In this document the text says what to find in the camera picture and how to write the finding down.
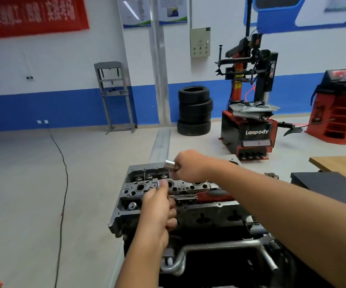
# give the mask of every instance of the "ratchet handle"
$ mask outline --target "ratchet handle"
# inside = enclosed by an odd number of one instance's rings
[[[224,201],[234,201],[232,195],[224,190],[211,190],[205,192],[197,193],[197,201],[205,202],[224,202]]]

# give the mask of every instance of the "tire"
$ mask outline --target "tire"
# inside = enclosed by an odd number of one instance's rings
[[[202,124],[202,123],[206,123],[210,121],[211,118],[212,118],[212,112],[209,112],[208,114],[200,115],[200,116],[192,116],[192,115],[184,115],[184,114],[179,115],[180,121],[186,124]]]
[[[177,122],[177,131],[181,135],[186,136],[198,136],[209,133],[211,127],[211,123],[206,122],[202,124],[186,124],[181,122],[180,120]]]
[[[201,116],[206,115],[213,110],[213,100],[209,98],[208,101],[199,104],[179,104],[180,115],[186,116]]]
[[[182,104],[198,104],[209,100],[209,89],[203,86],[192,86],[178,90],[178,100]]]

